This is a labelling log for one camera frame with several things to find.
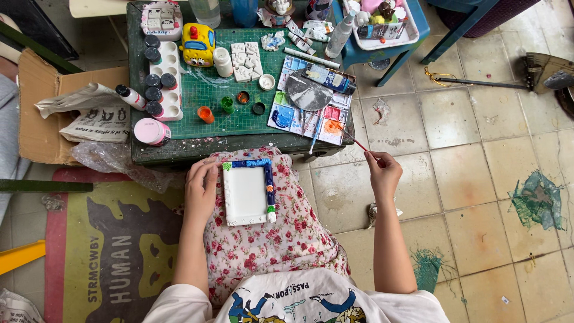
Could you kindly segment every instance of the floor mat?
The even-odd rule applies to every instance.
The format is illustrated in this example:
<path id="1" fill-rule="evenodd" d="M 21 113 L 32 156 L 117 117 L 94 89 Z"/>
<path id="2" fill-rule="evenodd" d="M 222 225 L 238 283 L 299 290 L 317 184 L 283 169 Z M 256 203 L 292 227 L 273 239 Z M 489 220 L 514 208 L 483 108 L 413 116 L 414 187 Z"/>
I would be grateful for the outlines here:
<path id="1" fill-rule="evenodd" d="M 123 174 L 88 168 L 53 180 L 92 182 L 62 194 L 46 224 L 46 322 L 141 322 L 170 285 L 183 217 L 183 191 L 150 191 Z"/>

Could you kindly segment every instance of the cardboard box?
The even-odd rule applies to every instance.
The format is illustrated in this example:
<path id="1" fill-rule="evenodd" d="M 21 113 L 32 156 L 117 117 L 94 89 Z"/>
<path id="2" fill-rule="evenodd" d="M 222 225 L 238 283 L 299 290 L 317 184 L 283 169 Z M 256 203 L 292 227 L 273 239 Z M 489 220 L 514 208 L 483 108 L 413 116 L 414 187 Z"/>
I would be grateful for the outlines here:
<path id="1" fill-rule="evenodd" d="M 70 148 L 77 145 L 66 140 L 60 130 L 73 119 L 69 112 L 53 113 L 44 119 L 34 105 L 43 99 L 53 98 L 96 82 L 115 89 L 118 84 L 129 85 L 129 69 L 115 67 L 105 70 L 59 74 L 54 66 L 40 58 L 31 49 L 22 52 L 18 62 L 18 87 L 20 89 L 20 156 L 45 164 L 77 165 L 70 156 Z"/>

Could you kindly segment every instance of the hand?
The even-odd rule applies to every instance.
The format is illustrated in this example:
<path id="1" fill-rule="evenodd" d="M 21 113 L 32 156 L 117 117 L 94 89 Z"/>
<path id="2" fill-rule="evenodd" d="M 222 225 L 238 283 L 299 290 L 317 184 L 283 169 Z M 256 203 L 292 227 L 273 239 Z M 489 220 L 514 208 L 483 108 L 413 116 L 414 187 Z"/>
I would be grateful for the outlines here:
<path id="1" fill-rule="evenodd" d="M 375 193 L 375 201 L 392 201 L 397 190 L 398 180 L 402 175 L 402 168 L 394 158 L 386 152 L 366 151 L 371 170 L 371 186 Z"/>
<path id="2" fill-rule="evenodd" d="M 191 166 L 185 184 L 184 217 L 205 225 L 215 206 L 215 184 L 221 163 L 205 158 Z"/>

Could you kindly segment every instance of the blue plastic stool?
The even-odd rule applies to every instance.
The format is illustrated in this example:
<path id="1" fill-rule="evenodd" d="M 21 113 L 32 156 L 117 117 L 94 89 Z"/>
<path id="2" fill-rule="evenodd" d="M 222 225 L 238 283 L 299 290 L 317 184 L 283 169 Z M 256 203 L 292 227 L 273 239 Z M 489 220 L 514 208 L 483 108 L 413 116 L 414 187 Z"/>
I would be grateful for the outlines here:
<path id="1" fill-rule="evenodd" d="M 409 45 L 401 45 L 395 47 L 388 47 L 384 49 L 376 49 L 374 51 L 364 51 L 362 50 L 357 42 L 355 41 L 355 36 L 351 35 L 341 55 L 343 55 L 343 67 L 349 67 L 356 63 L 368 63 L 370 61 L 379 61 L 391 57 L 398 56 L 397 59 L 392 63 L 389 69 L 386 71 L 385 75 L 379 80 L 377 86 L 383 86 L 385 83 L 395 74 L 395 72 L 409 59 L 412 53 L 422 44 L 425 38 L 429 35 L 431 31 L 429 25 L 426 22 L 426 17 L 422 13 L 421 6 L 418 4 L 417 0 L 406 0 L 409 4 L 410 13 L 413 16 L 414 23 L 417 26 L 419 38 L 416 43 Z M 343 11 L 339 1 L 333 1 L 333 13 L 335 14 L 336 23 L 343 21 Z"/>
<path id="2" fill-rule="evenodd" d="M 427 0 L 430 5 L 466 13 L 467 16 L 436 44 L 427 56 L 422 59 L 421 63 L 428 65 L 432 61 L 436 61 L 440 55 L 456 43 L 462 35 L 466 34 L 498 1 L 499 0 Z"/>

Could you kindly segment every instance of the orange paint jar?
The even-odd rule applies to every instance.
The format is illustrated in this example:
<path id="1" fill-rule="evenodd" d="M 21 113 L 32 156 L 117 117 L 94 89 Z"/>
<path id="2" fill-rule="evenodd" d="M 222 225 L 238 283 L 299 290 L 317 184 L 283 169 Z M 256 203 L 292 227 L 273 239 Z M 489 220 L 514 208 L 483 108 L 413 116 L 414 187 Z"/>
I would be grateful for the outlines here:
<path id="1" fill-rule="evenodd" d="M 205 121 L 206 124 L 210 124 L 215 121 L 214 114 L 211 113 L 211 109 L 206 106 L 202 106 L 197 110 L 197 115 Z"/>

